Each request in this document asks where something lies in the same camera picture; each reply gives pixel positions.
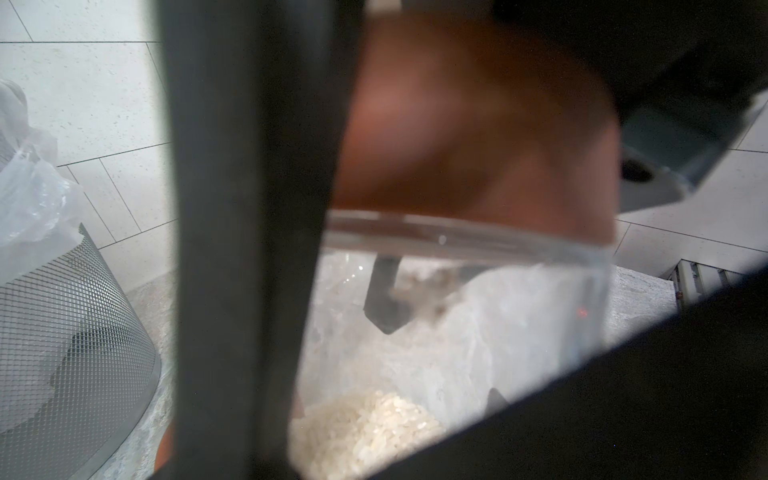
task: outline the blurred hand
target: blurred hand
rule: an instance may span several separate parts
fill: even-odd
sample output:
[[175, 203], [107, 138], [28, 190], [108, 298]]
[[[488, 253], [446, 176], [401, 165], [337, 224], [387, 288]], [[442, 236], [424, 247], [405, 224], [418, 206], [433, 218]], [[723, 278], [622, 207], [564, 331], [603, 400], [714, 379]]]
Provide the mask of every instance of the blurred hand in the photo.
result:
[[385, 16], [366, 27], [333, 206], [608, 244], [619, 150], [602, 81], [543, 41]]

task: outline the white plastic bag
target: white plastic bag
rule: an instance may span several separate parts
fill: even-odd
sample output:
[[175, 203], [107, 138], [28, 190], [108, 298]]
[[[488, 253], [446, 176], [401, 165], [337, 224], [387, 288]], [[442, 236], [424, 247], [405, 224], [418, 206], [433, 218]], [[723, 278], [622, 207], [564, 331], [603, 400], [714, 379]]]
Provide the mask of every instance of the white plastic bag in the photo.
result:
[[[349, 393], [394, 392], [448, 430], [478, 421], [491, 388], [515, 401], [578, 367], [568, 352], [582, 347], [563, 320], [587, 322], [577, 314], [592, 304], [584, 285], [607, 281], [601, 265], [499, 264], [466, 283], [441, 319], [414, 319], [385, 335], [364, 313], [375, 258], [328, 250], [318, 260], [299, 395], [308, 407]], [[404, 257], [395, 286], [458, 264]]]
[[0, 284], [83, 240], [80, 186], [55, 170], [56, 139], [30, 128], [21, 88], [0, 80]]
[[[80, 186], [58, 174], [55, 160], [56, 140], [28, 125], [21, 88], [0, 80], [0, 285], [83, 240]], [[0, 311], [0, 433], [21, 425], [53, 398], [51, 375], [77, 331], [78, 319], [61, 318], [51, 328], [35, 306]]]

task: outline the rice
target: rice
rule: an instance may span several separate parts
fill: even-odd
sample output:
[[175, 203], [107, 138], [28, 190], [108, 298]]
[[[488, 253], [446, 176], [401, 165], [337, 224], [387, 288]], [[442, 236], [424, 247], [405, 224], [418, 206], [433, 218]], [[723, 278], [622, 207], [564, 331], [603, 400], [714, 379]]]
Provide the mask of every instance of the rice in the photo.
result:
[[394, 393], [347, 395], [290, 423], [288, 456], [304, 480], [365, 478], [444, 434], [432, 415]]

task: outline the perforated metal basket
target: perforated metal basket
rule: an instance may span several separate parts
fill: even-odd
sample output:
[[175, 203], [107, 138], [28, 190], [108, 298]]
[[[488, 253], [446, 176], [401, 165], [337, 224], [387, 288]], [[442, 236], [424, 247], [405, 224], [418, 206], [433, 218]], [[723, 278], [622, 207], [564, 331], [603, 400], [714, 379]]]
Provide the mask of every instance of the perforated metal basket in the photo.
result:
[[89, 478], [147, 408], [157, 354], [85, 228], [0, 285], [0, 478]]

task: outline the white tile floor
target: white tile floor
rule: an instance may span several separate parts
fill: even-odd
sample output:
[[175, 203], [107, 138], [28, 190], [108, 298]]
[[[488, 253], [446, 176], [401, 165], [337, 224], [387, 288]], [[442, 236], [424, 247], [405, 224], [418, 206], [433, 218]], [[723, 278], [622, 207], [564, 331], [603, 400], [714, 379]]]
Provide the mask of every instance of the white tile floor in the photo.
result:
[[[392, 0], [382, 0], [389, 8]], [[58, 139], [59, 171], [123, 288], [175, 265], [162, 51], [151, 0], [0, 0], [0, 77]], [[761, 108], [768, 100], [757, 102]], [[682, 204], [625, 214], [614, 260], [664, 275], [680, 259], [748, 272], [768, 262], [768, 111]]]

